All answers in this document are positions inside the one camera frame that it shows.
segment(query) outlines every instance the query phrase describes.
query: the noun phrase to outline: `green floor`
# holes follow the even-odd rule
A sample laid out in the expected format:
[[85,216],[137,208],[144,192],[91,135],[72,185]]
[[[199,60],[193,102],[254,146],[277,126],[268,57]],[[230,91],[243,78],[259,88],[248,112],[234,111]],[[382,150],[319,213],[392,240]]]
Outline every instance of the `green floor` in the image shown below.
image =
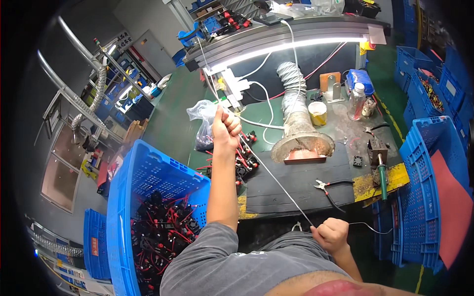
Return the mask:
[[[382,104],[379,104],[380,110],[385,121],[391,124],[392,134],[400,147],[408,132],[403,120],[407,96],[393,82],[396,58],[395,46],[378,45],[375,51],[367,55],[367,69],[382,101]],[[201,121],[195,120],[190,124],[186,113],[186,108],[193,107],[201,99],[213,100],[213,97],[199,80],[199,72],[190,73],[185,67],[177,68],[150,118],[143,139],[191,168],[203,165],[208,156],[193,151]],[[361,274],[367,281],[410,292],[417,291],[419,284],[419,294],[442,294],[445,270],[434,276],[431,269],[424,269],[420,281],[420,264],[407,264],[399,268],[389,261],[378,261],[373,251],[369,251],[373,250],[373,234],[356,234],[350,237],[350,240],[357,242],[352,244],[352,250]]]

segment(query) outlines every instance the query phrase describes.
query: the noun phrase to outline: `green workbench surface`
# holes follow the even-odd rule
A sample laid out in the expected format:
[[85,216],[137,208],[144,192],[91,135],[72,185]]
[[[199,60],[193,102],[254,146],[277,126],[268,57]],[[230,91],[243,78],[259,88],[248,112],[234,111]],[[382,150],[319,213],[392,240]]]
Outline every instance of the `green workbench surface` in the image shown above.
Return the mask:
[[[307,97],[310,98],[313,93],[315,93],[315,91],[308,91]],[[283,97],[279,97],[270,101],[274,114],[272,125],[283,125],[283,113],[281,109],[282,98]],[[204,86],[204,83],[199,80],[199,72],[195,71],[189,73],[185,67],[179,67],[173,73],[168,82],[168,86],[164,89],[163,94],[160,97],[160,102],[157,104],[156,110],[153,112],[147,129],[143,135],[143,139],[153,147],[175,160],[186,164],[192,169],[209,165],[209,162],[206,160],[210,158],[209,154],[194,150],[195,137],[201,125],[201,121],[189,121],[189,117],[186,113],[186,108],[193,107],[196,102],[201,99],[213,100],[214,97],[207,87]],[[352,177],[353,179],[357,177],[363,178],[362,176],[371,174],[371,167],[367,154],[367,142],[372,137],[370,134],[363,132],[364,127],[378,125],[383,122],[383,119],[379,112],[375,110],[373,116],[370,118],[362,118],[359,121],[350,120],[347,117],[347,104],[348,100],[327,104],[327,124],[325,126],[316,126],[315,128],[319,132],[328,134],[335,141],[342,143],[346,142],[347,156],[349,163],[351,164]],[[268,102],[247,105],[244,111],[242,111],[241,116],[255,122],[265,124],[270,123],[271,112]],[[243,122],[242,130],[244,133],[255,131],[258,139],[252,147],[252,150],[254,150],[255,153],[271,150],[272,146],[263,141],[263,127],[252,126]],[[282,134],[282,130],[268,129],[265,133],[265,138],[267,141],[275,143],[282,138]],[[390,128],[379,128],[374,131],[374,134],[384,143],[390,145],[386,163],[387,167],[390,168],[402,163],[398,148],[395,145],[395,140],[390,132]],[[363,167],[357,168],[352,166],[352,159],[354,156],[363,157]],[[356,184],[354,184],[355,201],[377,195],[375,194],[374,188],[371,186],[369,178],[365,178],[364,182],[368,185],[357,186],[356,179]],[[245,212],[246,190],[244,189],[242,192],[239,192],[239,194],[239,205],[241,207],[240,218],[245,219],[296,214],[293,212],[248,214]]]

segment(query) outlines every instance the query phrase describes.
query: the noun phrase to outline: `flexible metal hose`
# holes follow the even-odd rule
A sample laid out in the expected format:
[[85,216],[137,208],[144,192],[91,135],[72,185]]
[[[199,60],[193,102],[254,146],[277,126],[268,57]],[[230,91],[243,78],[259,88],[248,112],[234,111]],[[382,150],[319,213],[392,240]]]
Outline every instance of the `flexible metal hose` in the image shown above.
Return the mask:
[[296,67],[296,64],[293,62],[281,63],[276,69],[276,73],[285,87],[285,95],[282,100],[284,118],[288,118],[290,113],[298,111],[309,114],[308,108],[306,107],[306,81],[301,71]]
[[33,239],[33,241],[35,243],[39,244],[40,246],[42,246],[43,248],[46,248],[50,251],[53,251],[53,252],[56,252],[56,253],[59,253],[59,254],[73,256],[73,257],[83,257],[84,256],[84,252],[80,248],[75,248],[75,247],[71,247],[71,246],[68,246],[68,245],[61,245],[61,244],[52,242],[49,239],[47,239],[47,238],[45,238],[45,237],[43,237],[39,234],[36,234],[31,229],[28,229],[28,232],[30,233],[31,238]]
[[[100,102],[102,101],[102,97],[104,96],[104,88],[105,88],[105,80],[107,78],[107,69],[105,67],[100,67],[99,71],[97,72],[97,84],[96,84],[96,93],[94,97],[94,101],[92,102],[91,106],[88,108],[92,113],[94,113],[97,108],[99,108]],[[81,126],[81,122],[84,121],[86,118],[85,116],[80,113],[78,114],[71,123],[71,128],[73,130],[73,142],[78,144],[78,128]]]

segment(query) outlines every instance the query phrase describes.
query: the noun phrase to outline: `workbench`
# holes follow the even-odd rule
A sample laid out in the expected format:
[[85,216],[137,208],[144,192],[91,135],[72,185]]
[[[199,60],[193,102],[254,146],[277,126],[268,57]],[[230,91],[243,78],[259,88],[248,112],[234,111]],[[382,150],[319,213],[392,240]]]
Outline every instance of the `workbench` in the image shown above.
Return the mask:
[[[186,108],[191,108],[201,99],[213,100],[214,97],[209,90],[203,88],[203,83],[199,81],[199,72],[188,72],[184,67],[180,67],[173,74],[165,88],[161,101],[158,103],[156,110],[150,118],[148,128],[145,130],[143,139],[152,146],[186,164],[188,167],[195,169],[209,164],[206,159],[210,156],[205,152],[194,150],[196,133],[201,125],[200,120],[187,121],[188,118]],[[309,98],[315,91],[308,91],[307,104]],[[274,120],[272,125],[283,125],[283,113],[281,110],[281,102],[283,97],[272,99],[271,105],[274,112]],[[374,198],[380,197],[380,189],[373,188],[371,167],[369,165],[369,157],[367,154],[367,142],[372,137],[364,132],[364,127],[376,126],[383,122],[377,110],[370,118],[362,118],[359,121],[352,121],[347,117],[348,100],[327,104],[328,118],[325,126],[316,127],[316,130],[328,134],[335,141],[345,142],[347,138],[346,150],[349,159],[350,170],[354,183],[354,202],[372,201]],[[241,113],[241,116],[251,121],[268,124],[271,114],[267,102],[249,104]],[[271,150],[271,145],[265,143],[262,138],[264,128],[251,126],[242,123],[242,130],[245,133],[255,131],[257,141],[253,145],[252,150],[255,153]],[[388,191],[395,190],[409,182],[409,177],[405,166],[400,157],[395,140],[389,127],[382,127],[374,131],[374,134],[384,143],[389,144],[390,149],[387,156],[387,171],[389,175]],[[280,140],[282,137],[281,130],[268,129],[266,139],[272,143]],[[361,168],[352,166],[352,158],[357,156],[363,157],[364,166]],[[297,215],[299,212],[284,212],[273,214],[250,214],[246,212],[246,191],[239,194],[239,218],[261,218],[276,217],[285,215]]]

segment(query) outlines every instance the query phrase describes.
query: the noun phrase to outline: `wire cutters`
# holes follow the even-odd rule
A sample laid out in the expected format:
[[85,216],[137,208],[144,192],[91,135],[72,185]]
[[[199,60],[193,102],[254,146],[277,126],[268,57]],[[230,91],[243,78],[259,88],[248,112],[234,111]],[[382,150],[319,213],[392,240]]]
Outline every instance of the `wire cutters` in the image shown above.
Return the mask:
[[345,213],[346,211],[339,208],[335,203],[334,203],[334,200],[332,200],[331,196],[329,195],[329,192],[326,191],[326,188],[325,186],[329,186],[329,185],[337,185],[337,184],[344,184],[344,183],[347,183],[347,184],[354,184],[354,181],[352,180],[339,180],[339,181],[334,181],[334,182],[330,182],[330,183],[324,183],[322,181],[319,181],[319,180],[316,180],[316,182],[318,182],[319,184],[318,185],[314,185],[314,188],[319,188],[321,190],[324,191],[324,193],[326,194],[326,196],[328,197],[328,200],[329,202],[331,203],[331,205],[333,207],[335,207],[336,209],[338,209],[339,211]]
[[374,127],[367,127],[367,126],[366,126],[366,127],[364,128],[364,132],[369,133],[369,134],[371,134],[371,135],[374,135],[374,133],[372,133],[373,130],[375,130],[375,129],[377,129],[377,128],[384,127],[384,126],[390,127],[390,124],[384,122],[384,123],[381,123],[381,124],[376,125],[376,126],[374,126]]

